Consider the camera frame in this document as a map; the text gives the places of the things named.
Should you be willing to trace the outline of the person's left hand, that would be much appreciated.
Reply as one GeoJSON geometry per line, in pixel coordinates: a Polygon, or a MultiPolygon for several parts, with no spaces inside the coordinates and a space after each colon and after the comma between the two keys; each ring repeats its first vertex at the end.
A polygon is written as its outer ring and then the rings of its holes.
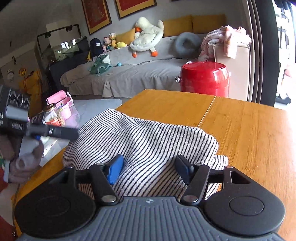
{"type": "Polygon", "coordinates": [[[1,135],[1,181],[25,183],[40,168],[43,153],[41,140],[1,135]]]}

